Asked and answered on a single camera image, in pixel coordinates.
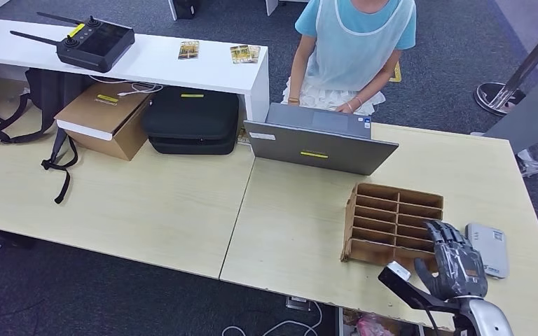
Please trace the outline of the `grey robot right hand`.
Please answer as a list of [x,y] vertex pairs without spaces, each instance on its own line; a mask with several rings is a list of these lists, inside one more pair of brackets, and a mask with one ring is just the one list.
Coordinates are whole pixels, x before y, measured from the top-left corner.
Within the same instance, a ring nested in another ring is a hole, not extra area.
[[483,298],[488,280],[481,254],[455,227],[440,220],[426,220],[425,226],[434,243],[438,275],[434,276],[421,258],[414,268],[431,295],[440,300],[461,296]]

